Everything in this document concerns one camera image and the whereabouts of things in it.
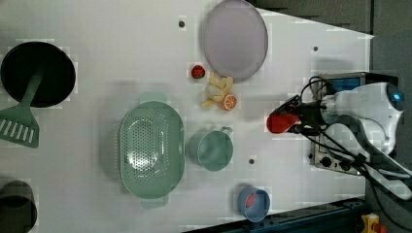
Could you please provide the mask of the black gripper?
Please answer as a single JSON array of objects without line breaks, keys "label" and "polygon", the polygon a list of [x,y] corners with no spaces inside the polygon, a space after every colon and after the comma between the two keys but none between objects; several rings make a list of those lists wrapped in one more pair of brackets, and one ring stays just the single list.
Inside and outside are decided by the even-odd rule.
[{"label": "black gripper", "polygon": [[300,123],[292,126],[285,133],[301,134],[304,136],[318,136],[322,127],[326,125],[321,115],[321,110],[324,107],[321,106],[321,101],[313,101],[308,103],[303,103],[299,95],[287,100],[282,105],[296,104],[295,114],[299,117]]}]

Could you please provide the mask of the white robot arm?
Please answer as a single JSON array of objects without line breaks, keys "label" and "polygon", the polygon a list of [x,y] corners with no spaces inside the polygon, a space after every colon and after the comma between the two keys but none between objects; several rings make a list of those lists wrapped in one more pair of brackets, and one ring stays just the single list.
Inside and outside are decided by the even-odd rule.
[{"label": "white robot arm", "polygon": [[266,120],[273,134],[300,134],[396,198],[411,199],[411,171],[391,158],[403,115],[403,94],[391,83],[341,90],[313,102],[295,95]]}]

